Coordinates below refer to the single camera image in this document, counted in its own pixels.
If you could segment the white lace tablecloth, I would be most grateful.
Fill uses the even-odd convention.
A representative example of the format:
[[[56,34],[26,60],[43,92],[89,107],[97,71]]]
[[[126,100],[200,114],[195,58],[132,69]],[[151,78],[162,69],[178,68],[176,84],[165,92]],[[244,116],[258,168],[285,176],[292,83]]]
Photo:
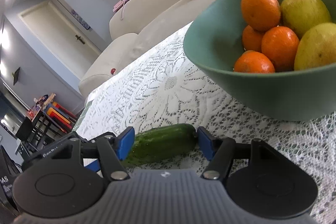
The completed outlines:
[[[277,121],[232,98],[184,54],[186,27],[147,51],[88,97],[75,131],[86,139],[105,132],[136,132],[171,124],[203,126],[239,143],[260,138],[318,185],[311,216],[335,220],[335,114],[308,121]]]

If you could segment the beige sofa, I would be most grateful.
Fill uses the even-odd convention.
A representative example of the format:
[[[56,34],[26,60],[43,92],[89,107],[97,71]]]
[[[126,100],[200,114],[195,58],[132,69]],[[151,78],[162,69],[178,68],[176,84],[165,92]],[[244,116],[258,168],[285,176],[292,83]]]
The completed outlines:
[[[109,22],[112,42],[79,82],[87,98],[99,87],[165,38],[192,22],[215,0],[130,0]]]

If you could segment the green cucumber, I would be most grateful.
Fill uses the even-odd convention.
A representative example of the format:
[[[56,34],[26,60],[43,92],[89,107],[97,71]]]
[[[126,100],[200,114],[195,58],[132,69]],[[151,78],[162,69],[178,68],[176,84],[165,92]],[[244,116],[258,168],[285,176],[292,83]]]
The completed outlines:
[[[185,155],[195,148],[197,141],[194,126],[187,123],[153,128],[135,136],[122,164],[133,168]]]

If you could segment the green colander bowl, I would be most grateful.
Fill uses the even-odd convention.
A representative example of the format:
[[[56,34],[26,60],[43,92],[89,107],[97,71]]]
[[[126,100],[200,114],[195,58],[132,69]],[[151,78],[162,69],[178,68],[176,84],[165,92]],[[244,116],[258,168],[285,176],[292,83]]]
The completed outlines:
[[[335,0],[322,0],[331,15]],[[216,0],[187,30],[187,58],[229,95],[252,110],[284,121],[308,121],[335,111],[335,65],[300,72],[236,73],[243,53],[241,0]]]

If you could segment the white door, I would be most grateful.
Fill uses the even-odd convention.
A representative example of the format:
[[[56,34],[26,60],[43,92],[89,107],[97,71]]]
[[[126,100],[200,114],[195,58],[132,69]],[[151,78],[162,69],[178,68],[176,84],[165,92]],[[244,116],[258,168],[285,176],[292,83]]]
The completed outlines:
[[[51,2],[43,1],[19,13],[41,43],[78,79],[101,51]]]

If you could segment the pink item on sofa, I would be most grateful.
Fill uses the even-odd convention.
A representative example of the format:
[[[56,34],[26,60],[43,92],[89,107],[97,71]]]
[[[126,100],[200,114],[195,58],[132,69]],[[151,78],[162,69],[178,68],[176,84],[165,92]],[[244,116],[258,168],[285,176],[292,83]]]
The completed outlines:
[[[129,0],[119,0],[113,7],[113,12],[117,12],[119,9],[121,9],[126,2]]]

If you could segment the stacked colourful stools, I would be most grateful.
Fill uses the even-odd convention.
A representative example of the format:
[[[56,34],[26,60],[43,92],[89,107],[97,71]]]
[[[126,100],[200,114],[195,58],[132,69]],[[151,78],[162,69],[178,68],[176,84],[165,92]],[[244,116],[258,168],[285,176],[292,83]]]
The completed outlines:
[[[76,116],[57,102],[49,103],[45,108],[44,113],[49,116],[64,132],[71,132],[77,122]]]

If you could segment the blue wall poster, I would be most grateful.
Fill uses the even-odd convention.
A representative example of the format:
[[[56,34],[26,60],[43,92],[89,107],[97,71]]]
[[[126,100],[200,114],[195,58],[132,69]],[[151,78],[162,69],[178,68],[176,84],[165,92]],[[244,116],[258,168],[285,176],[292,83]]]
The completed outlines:
[[[91,26],[74,10],[71,10],[71,15],[86,29],[87,31],[92,30]]]

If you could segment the wall shelf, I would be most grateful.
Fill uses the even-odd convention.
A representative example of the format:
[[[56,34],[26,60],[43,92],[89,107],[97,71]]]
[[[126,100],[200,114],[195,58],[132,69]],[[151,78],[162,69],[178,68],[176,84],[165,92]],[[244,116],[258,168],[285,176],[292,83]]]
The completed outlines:
[[[13,76],[13,85],[15,85],[19,81],[21,68],[19,67],[14,73],[12,73]]]

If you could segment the small red ball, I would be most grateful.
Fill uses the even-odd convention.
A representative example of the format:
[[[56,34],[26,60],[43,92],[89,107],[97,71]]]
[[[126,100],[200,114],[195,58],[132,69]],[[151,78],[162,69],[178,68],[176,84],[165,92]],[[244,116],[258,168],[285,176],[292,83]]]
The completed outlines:
[[[116,73],[116,69],[115,69],[115,68],[112,68],[112,69],[110,70],[110,73],[111,73],[111,75],[114,75],[114,74]]]

